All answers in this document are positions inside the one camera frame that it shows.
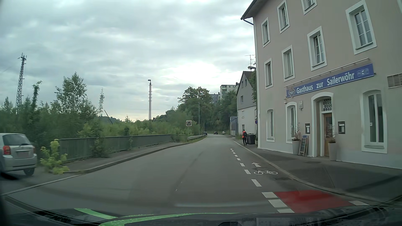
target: green metal fence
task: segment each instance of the green metal fence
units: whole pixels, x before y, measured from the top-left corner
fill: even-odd
[[[92,157],[91,147],[96,138],[60,139],[60,154],[67,153],[67,160]],[[186,135],[162,134],[141,136],[104,137],[103,146],[110,152],[119,152],[131,148],[139,148],[167,142],[187,142]]]

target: chalkboard sign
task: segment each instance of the chalkboard sign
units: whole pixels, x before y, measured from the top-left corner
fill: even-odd
[[[303,135],[300,143],[299,155],[305,156],[308,149],[308,135]]]

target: person in orange vest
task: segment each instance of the person in orange vest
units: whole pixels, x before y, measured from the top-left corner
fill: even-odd
[[[247,141],[246,141],[247,133],[246,133],[246,130],[243,130],[242,137],[243,137],[243,146],[246,146],[247,145]]]

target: arched doorway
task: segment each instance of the arched doorway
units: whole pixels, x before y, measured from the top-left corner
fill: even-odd
[[[311,98],[312,156],[329,156],[328,141],[334,133],[334,94],[320,92]]]

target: road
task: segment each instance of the road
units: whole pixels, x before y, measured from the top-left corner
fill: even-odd
[[[356,203],[290,180],[232,138],[213,134],[7,196],[45,210],[89,208],[121,216],[309,212]]]

